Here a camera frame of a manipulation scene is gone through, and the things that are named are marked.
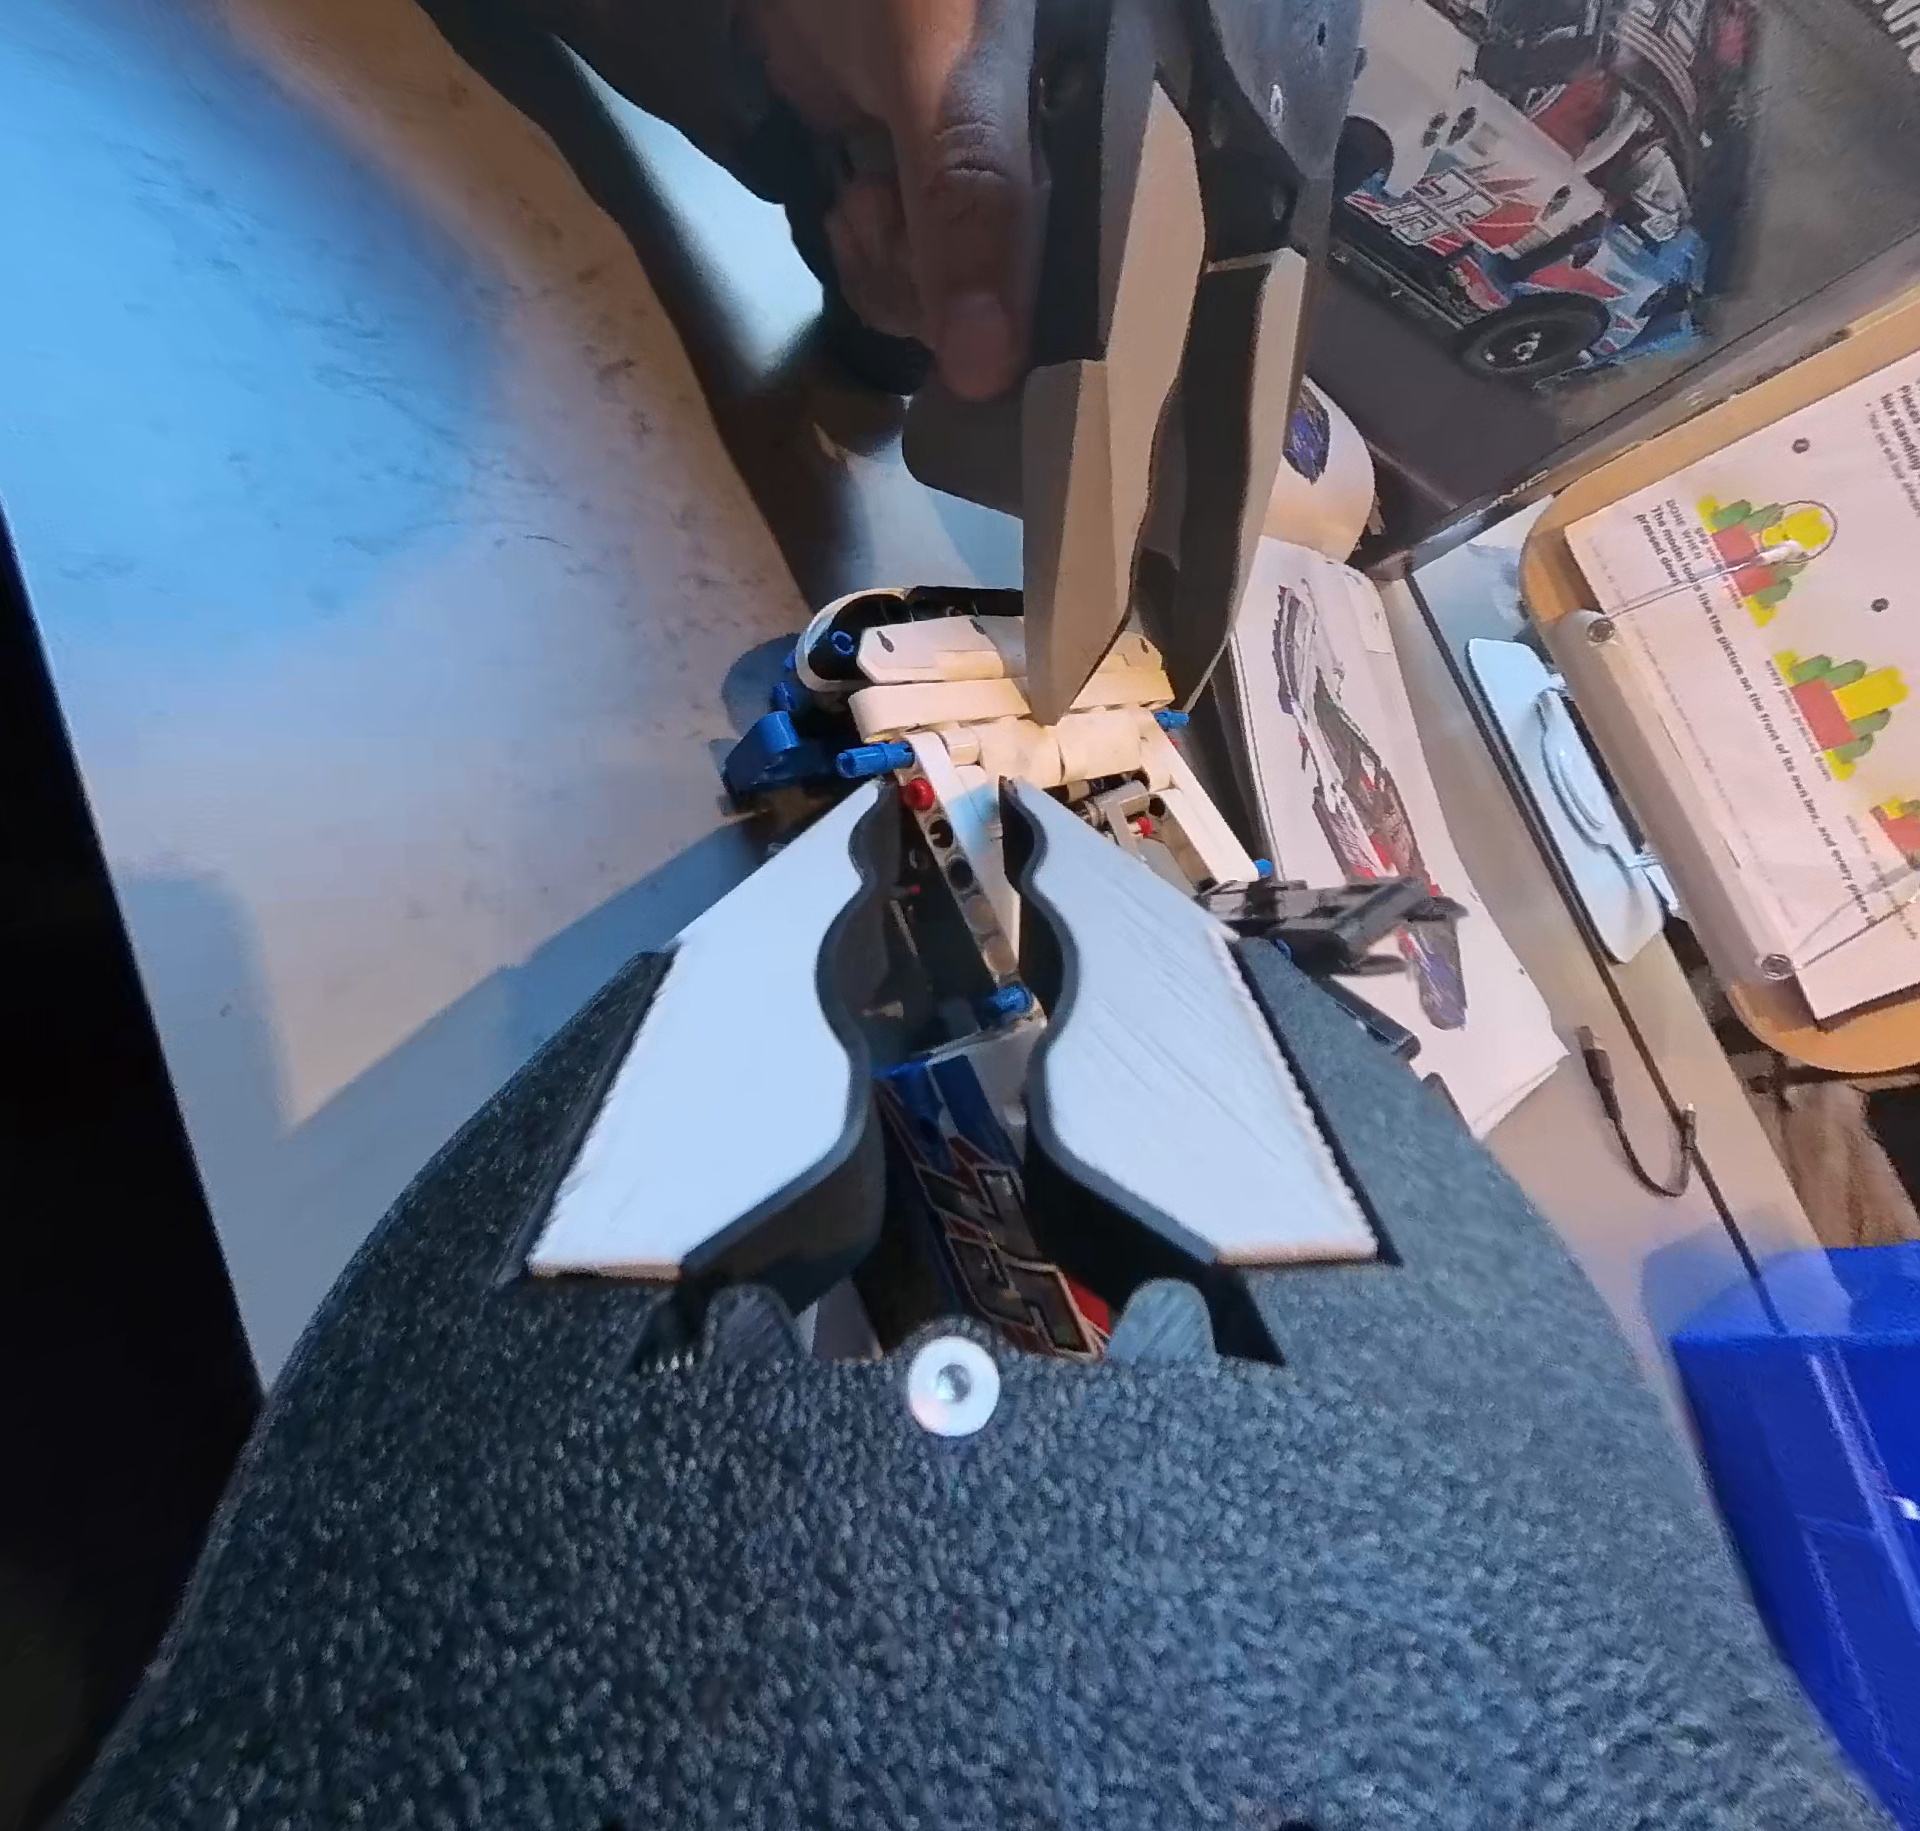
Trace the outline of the person's left hand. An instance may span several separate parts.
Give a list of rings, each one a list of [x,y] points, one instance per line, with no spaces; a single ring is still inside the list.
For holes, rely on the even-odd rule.
[[[1037,0],[738,0],[769,88],[833,153],[824,247],[851,312],[948,390],[1023,375],[1044,217]]]

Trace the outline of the toy brick race car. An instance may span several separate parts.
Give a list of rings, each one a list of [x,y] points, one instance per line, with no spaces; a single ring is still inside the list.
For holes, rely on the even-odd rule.
[[[1106,1353],[1123,1311],[1159,1284],[1192,1290],[1208,1341],[1281,1363],[1258,1284],[1292,1269],[1392,1267],[1377,1188],[1362,1172],[1360,1116],[1313,1076],[1310,1030],[1284,1007],[1315,984],[1324,1015],[1405,1066],[1405,1030],[1342,991],[1397,968],[1380,953],[1405,922],[1452,906],[1415,878],[1311,886],[1252,853],[1189,762],[1188,709],[1159,713],[1147,769],[1045,789],[1086,825],[1207,906],[1237,941],[1256,1001],[1299,1076],[1323,1136],[1371,1219],[1370,1263],[1220,1267],[1143,1235],[1071,1188],[1027,1129],[1027,1069],[1044,1014],[1020,971],[1020,893],[1004,871],[1003,777],[949,760],[935,735],[862,743],[849,713],[855,639],[868,626],[948,615],[1017,615],[1004,590],[909,588],[837,598],[784,658],[769,709],[729,752],[741,805],[808,799],[818,810],[876,780],[897,799],[897,853],[882,897],[891,971],[876,1015],[875,1095],[888,1169],[885,1219],[855,1290],[881,1341],[938,1314],[967,1314],[1011,1345],[1069,1360]]]

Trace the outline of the printed instruction sheet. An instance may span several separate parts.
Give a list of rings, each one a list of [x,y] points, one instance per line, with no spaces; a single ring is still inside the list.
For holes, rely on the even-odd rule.
[[[1915,353],[1563,527],[1700,934],[1817,1027],[1915,992]]]

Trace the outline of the white toy brick panel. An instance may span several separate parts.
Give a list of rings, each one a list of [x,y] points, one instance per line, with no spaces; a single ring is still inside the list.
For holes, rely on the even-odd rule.
[[[1172,709],[1155,645],[1123,631],[1067,713],[1039,717],[1027,694],[1017,615],[948,615],[868,626],[855,639],[849,713],[862,743],[935,735],[990,782],[1060,789],[1147,769],[1148,735]]]

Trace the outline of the toy car set box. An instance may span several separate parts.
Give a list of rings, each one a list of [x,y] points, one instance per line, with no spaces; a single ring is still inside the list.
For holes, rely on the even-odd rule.
[[[1915,240],[1918,0],[1368,0],[1310,377],[1402,550],[1834,342]]]

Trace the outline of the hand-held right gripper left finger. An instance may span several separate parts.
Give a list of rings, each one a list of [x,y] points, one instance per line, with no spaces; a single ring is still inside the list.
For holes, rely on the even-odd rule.
[[[539,1277],[745,1274],[768,1223],[849,1165],[868,1069],[829,953],[878,896],[897,799],[857,784],[665,953],[528,1251]]]

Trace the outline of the thick instruction booklet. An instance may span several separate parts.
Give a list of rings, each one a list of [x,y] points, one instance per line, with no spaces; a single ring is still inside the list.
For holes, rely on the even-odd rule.
[[[1383,941],[1394,971],[1342,991],[1409,1036],[1413,1069],[1482,1139],[1564,1046],[1452,842],[1380,588],[1349,564],[1375,496],[1355,422],[1302,381],[1220,676],[1284,878],[1415,878],[1452,906]]]

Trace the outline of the blue storage bin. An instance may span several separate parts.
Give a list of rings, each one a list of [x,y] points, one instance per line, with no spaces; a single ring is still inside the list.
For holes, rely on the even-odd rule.
[[[1670,1335],[1780,1657],[1918,1825],[1918,1243],[1795,1250]]]

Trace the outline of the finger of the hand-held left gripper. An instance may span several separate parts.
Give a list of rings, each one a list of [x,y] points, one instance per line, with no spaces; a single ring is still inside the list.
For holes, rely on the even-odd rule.
[[[1189,709],[1229,639],[1301,378],[1310,263],[1299,251],[1203,271],[1155,446],[1140,616]]]
[[[1037,361],[1020,396],[1023,648],[1034,720],[1062,720],[1128,624],[1155,449],[1188,350],[1204,210],[1185,119],[1145,115],[1091,356]]]

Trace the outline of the grey desk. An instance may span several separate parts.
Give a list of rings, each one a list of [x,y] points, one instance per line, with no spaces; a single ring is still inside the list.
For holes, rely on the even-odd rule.
[[[4,516],[252,1365],[641,947],[817,604],[1004,582],[780,211],[413,0],[4,0]]]

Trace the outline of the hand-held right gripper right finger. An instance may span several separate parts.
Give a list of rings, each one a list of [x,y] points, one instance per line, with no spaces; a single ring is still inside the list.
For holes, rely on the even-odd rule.
[[[1067,1184],[1203,1265],[1370,1263],[1380,1238],[1212,913],[1045,789],[1003,780],[1027,1129]]]

